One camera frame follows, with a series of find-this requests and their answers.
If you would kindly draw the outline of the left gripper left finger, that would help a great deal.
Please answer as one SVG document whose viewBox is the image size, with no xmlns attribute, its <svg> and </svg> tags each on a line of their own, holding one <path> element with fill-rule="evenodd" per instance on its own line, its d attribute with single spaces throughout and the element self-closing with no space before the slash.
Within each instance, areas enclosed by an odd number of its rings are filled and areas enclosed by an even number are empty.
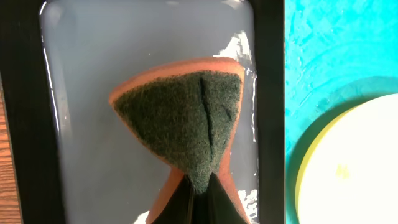
<svg viewBox="0 0 398 224">
<path fill-rule="evenodd" d="M 194 189 L 184 175 L 171 177 L 160 191 L 154 209 L 152 224 L 191 224 L 194 204 Z"/>
</svg>

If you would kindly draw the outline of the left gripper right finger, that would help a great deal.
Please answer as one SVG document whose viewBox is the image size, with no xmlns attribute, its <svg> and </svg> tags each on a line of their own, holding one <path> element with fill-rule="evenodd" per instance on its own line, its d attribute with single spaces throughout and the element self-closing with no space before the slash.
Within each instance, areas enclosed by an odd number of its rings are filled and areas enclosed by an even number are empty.
<svg viewBox="0 0 398 224">
<path fill-rule="evenodd" d="M 212 173 L 206 191 L 194 195 L 194 224 L 246 224 L 217 176 Z"/>
</svg>

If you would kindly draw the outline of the green dish sponge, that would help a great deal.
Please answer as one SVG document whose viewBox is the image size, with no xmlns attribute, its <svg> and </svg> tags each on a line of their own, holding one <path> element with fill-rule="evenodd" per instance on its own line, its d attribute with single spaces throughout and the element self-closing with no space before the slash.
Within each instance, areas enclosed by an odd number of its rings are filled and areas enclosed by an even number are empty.
<svg viewBox="0 0 398 224">
<path fill-rule="evenodd" d="M 137 140 L 170 167 L 167 181 L 186 175 L 194 195 L 202 194 L 214 173 L 248 222 L 229 169 L 243 84 L 236 60 L 199 58 L 135 75 L 111 92 L 109 103 Z"/>
</svg>

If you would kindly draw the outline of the yellow-green plate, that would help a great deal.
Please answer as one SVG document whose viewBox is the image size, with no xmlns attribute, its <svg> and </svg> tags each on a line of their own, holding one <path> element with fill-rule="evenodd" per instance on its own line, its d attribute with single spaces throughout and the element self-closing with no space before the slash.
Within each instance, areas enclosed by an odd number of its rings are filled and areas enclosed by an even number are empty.
<svg viewBox="0 0 398 224">
<path fill-rule="evenodd" d="M 330 122 L 305 154 L 295 186 L 301 224 L 397 223 L 397 95 Z"/>
</svg>

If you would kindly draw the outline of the black water tray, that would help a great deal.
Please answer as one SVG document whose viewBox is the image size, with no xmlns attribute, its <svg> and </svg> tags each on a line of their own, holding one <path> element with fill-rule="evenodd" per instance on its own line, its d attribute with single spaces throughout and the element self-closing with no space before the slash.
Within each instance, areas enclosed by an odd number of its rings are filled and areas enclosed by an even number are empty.
<svg viewBox="0 0 398 224">
<path fill-rule="evenodd" d="M 1 82 L 24 223 L 65 223 L 42 50 L 43 1 L 1 2 Z M 259 219 L 285 222 L 284 2 L 252 1 L 257 65 Z"/>
</svg>

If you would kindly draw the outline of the teal plastic serving tray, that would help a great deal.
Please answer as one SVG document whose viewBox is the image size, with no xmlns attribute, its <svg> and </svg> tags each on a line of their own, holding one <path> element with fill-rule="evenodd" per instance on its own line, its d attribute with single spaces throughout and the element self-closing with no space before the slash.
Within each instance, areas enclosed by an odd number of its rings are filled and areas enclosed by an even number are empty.
<svg viewBox="0 0 398 224">
<path fill-rule="evenodd" d="M 285 2 L 286 221 L 318 133 L 344 111 L 397 92 L 397 0 Z"/>
</svg>

